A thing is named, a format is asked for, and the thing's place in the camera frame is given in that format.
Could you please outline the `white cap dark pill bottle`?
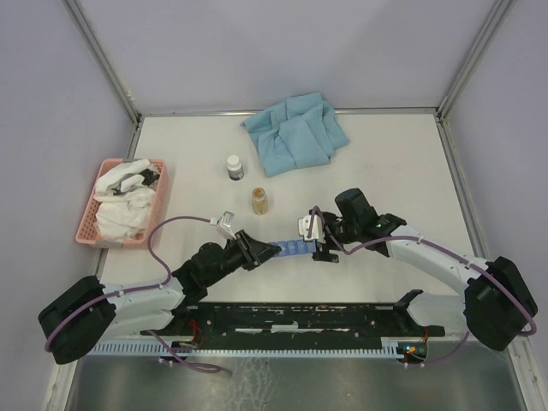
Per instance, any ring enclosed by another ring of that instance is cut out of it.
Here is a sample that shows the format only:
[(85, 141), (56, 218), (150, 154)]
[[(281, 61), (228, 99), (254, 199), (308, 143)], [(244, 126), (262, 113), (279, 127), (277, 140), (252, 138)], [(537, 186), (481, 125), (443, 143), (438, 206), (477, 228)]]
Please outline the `white cap dark pill bottle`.
[(230, 155), (226, 160), (228, 176), (233, 181), (239, 181), (244, 177), (243, 164), (237, 155)]

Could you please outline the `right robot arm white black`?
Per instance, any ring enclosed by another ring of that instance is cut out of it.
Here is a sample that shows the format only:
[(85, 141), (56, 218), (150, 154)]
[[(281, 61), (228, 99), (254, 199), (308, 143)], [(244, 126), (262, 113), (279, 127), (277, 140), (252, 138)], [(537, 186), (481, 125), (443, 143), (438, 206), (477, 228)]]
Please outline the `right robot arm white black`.
[(401, 261), (445, 284), (453, 295), (420, 293), (392, 317), (397, 331), (422, 326), (466, 329), (487, 348), (506, 349), (518, 336), (536, 333), (538, 306), (517, 265), (458, 253), (424, 237), (404, 219), (379, 214), (363, 192), (351, 188), (335, 198), (339, 212), (310, 210), (299, 222), (304, 241), (316, 241), (322, 260), (367, 249)]

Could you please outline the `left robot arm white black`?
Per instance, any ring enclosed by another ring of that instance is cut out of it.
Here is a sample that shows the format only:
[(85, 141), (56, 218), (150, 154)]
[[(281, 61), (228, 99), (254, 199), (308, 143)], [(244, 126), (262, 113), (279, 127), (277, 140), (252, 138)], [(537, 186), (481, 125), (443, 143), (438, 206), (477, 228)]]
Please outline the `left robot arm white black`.
[(255, 240), (240, 230), (223, 246), (215, 242), (202, 245), (157, 283), (124, 286), (83, 277), (39, 313), (45, 351), (64, 365), (88, 354), (103, 340), (163, 328), (182, 333), (189, 324), (185, 308), (204, 299), (209, 287), (239, 269), (252, 271), (281, 251), (278, 245)]

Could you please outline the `blue weekly pill organizer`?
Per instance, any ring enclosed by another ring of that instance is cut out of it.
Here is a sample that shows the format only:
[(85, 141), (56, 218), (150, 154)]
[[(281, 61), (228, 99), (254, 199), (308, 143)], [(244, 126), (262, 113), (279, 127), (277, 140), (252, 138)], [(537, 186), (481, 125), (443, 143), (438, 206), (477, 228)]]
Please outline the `blue weekly pill organizer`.
[(303, 241), (302, 239), (273, 242), (281, 249), (277, 257), (289, 257), (304, 254), (313, 254), (317, 250), (316, 241)]

